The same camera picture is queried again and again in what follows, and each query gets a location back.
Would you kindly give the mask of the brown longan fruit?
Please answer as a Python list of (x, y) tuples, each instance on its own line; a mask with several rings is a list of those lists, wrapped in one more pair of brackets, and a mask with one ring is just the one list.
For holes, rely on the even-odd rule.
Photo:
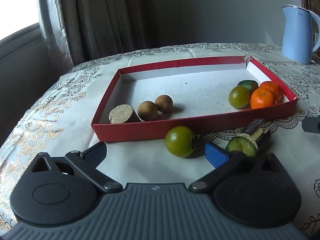
[(157, 115), (157, 106), (151, 101), (144, 101), (138, 106), (138, 116), (143, 121), (156, 120)]
[(159, 112), (168, 112), (173, 108), (173, 100), (168, 95), (160, 95), (156, 98), (155, 105)]

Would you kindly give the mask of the brown patterned curtain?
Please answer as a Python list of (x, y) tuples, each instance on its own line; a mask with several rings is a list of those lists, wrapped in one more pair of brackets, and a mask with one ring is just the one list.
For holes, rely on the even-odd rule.
[(151, 0), (39, 0), (39, 22), (52, 63), (63, 69), (158, 46)]

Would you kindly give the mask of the green round fruit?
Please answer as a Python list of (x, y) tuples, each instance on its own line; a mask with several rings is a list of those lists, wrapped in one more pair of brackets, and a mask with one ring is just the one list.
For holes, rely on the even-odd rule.
[(185, 158), (193, 153), (197, 135), (185, 126), (172, 128), (165, 136), (167, 150), (177, 157)]
[(229, 104), (235, 109), (242, 109), (246, 107), (250, 100), (249, 91), (242, 86), (234, 87), (228, 96)]

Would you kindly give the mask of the green fruit behind tangerines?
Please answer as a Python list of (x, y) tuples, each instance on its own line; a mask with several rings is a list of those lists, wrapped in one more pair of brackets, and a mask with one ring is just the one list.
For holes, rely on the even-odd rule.
[(254, 80), (242, 80), (237, 84), (237, 86), (247, 89), (250, 95), (259, 88), (257, 81)]

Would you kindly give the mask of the dark sugarcane stick piece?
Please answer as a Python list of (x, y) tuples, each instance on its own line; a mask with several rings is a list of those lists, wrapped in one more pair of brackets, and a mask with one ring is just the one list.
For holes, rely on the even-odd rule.
[(259, 152), (268, 144), (271, 137), (269, 129), (262, 128), (264, 123), (265, 120), (262, 118), (254, 119), (237, 136), (249, 140)]

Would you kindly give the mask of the orange tangerine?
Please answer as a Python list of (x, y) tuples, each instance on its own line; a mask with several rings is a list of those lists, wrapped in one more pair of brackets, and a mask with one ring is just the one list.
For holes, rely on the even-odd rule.
[(265, 107), (271, 107), (276, 104), (276, 96), (272, 90), (266, 87), (260, 87), (256, 89), (250, 99), (251, 109), (259, 109)]
[(277, 103), (281, 102), (283, 93), (280, 86), (276, 82), (264, 81), (260, 84), (260, 87), (268, 88), (269, 90), (271, 90), (274, 96), (276, 97), (276, 102)]

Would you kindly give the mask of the window with grey frame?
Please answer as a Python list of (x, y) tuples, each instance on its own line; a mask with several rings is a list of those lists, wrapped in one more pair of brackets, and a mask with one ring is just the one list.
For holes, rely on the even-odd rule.
[(1, 59), (40, 38), (38, 0), (1, 0)]

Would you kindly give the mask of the light blue electric kettle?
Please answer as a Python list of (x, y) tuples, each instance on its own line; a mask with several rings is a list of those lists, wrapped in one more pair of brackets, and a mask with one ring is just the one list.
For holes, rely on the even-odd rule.
[(313, 25), (319, 25), (319, 16), (311, 10), (295, 5), (282, 7), (285, 26), (281, 52), (301, 64), (310, 64), (312, 54), (319, 49), (319, 40), (313, 40)]

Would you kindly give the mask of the red shallow cardboard box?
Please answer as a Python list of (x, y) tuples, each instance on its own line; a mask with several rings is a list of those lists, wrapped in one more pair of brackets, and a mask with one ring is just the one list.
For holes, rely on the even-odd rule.
[[(282, 90), (281, 102), (272, 107), (234, 109), (230, 91), (242, 80), (273, 81)], [(108, 115), (121, 104), (137, 109), (146, 100), (168, 95), (173, 110), (155, 121), (112, 124)], [(109, 83), (91, 126), (98, 139), (121, 142), (161, 139), (177, 126), (196, 134), (246, 126), (256, 118), (266, 121), (292, 116), (297, 104), (294, 92), (257, 60), (246, 56), (214, 56), (180, 59), (120, 68)]]

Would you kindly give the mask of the floral lace tablecloth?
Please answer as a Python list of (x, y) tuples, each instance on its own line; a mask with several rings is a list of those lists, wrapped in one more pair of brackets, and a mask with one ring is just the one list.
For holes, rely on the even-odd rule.
[(319, 232), (319, 135), (302, 121), (319, 115), (319, 58), (309, 65), (284, 57), (279, 46), (262, 43), (197, 43), (137, 50), (82, 63), (60, 77), (24, 114), (1, 147), (1, 234), (16, 225), (10, 194), (39, 152), (64, 154), (97, 142), (93, 115), (117, 69), (138, 64), (209, 56), (251, 55), (298, 96), (292, 117), (267, 123), (272, 151), (302, 195), (296, 225), (307, 235)]

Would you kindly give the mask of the halved green lime on table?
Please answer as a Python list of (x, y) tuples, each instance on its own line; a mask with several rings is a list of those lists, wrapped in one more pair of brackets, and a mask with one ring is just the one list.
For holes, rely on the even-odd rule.
[(244, 137), (233, 137), (228, 142), (225, 150), (227, 152), (240, 151), (248, 157), (255, 157), (258, 151), (255, 144)]

